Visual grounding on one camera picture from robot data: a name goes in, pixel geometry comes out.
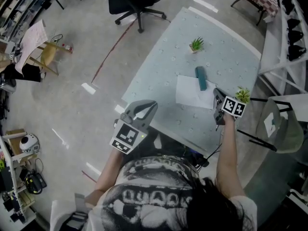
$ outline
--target potted succulent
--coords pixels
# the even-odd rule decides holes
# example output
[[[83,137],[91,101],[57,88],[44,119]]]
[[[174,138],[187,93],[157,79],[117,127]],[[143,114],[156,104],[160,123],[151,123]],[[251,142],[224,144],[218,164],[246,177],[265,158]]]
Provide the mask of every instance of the potted succulent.
[[[192,53],[196,53],[203,49],[203,39],[201,37],[195,38],[189,45]]]
[[[247,88],[238,87],[239,90],[235,94],[237,100],[241,101],[242,103],[249,103],[250,102],[250,93]]]

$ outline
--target hand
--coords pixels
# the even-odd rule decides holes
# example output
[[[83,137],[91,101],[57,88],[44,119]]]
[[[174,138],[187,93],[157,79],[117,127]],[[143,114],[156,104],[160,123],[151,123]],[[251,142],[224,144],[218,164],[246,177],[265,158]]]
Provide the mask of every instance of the hand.
[[[224,119],[224,121],[225,121],[226,124],[234,123],[234,118],[233,118],[233,116],[231,116],[231,115],[228,114],[227,112],[225,112],[225,114],[223,115],[223,119]]]

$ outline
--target black hair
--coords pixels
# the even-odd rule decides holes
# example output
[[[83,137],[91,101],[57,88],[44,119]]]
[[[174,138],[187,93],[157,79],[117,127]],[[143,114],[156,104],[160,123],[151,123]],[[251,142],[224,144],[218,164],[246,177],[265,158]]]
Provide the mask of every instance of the black hair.
[[[224,196],[210,178],[194,179],[192,200],[188,204],[184,230],[253,230],[252,221],[244,213],[243,208],[236,207]]]

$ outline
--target wooden chair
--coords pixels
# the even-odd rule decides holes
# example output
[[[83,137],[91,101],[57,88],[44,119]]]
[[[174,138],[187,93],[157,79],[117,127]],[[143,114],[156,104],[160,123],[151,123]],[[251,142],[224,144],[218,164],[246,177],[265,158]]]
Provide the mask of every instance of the wooden chair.
[[[44,48],[41,46],[37,47],[37,49],[43,51],[40,57],[40,61],[34,59],[32,56],[29,56],[28,59],[58,76],[59,74],[57,72],[53,71],[51,68],[48,67],[48,65],[53,61],[57,49],[70,54],[72,54],[72,52],[54,43],[44,42],[44,44],[46,45]]]

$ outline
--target sheet of paper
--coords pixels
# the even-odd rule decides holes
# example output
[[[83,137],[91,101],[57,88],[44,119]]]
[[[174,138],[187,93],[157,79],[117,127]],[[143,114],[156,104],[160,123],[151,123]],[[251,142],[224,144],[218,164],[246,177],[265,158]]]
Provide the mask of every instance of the sheet of paper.
[[[23,39],[21,40],[22,45],[22,55],[20,57],[20,60],[15,65],[15,69],[22,73],[22,68],[28,59],[28,57],[31,55],[31,53],[42,43],[46,42],[48,40],[48,37],[46,35],[43,21],[40,20],[39,22],[36,22],[34,25],[32,25],[25,33]]]
[[[179,75],[176,91],[176,103],[213,109],[213,90],[216,87],[216,84],[206,81],[206,86],[207,89],[201,91],[198,78]]]
[[[269,116],[264,120],[264,125],[266,128],[268,137],[270,137],[272,133],[276,130],[276,127],[275,127],[275,124],[273,124],[273,121],[274,121],[273,113],[270,113]]]

